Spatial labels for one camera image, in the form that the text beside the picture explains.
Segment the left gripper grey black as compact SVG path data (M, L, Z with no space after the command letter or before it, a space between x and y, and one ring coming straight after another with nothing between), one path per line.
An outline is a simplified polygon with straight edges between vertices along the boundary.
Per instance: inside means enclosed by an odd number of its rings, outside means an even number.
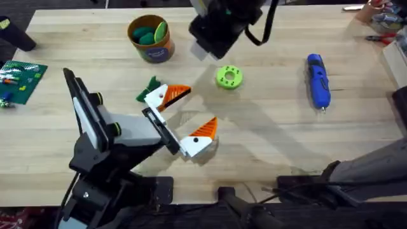
M190 92L187 85L163 84L144 100L162 112ZM172 154L180 150L184 156L194 157L213 142L204 136L188 136L178 142L150 108L144 109L142 116L110 113L104 106L75 104L74 110L82 133L74 145L69 168L95 186L112 187L134 177L131 170L163 147Z

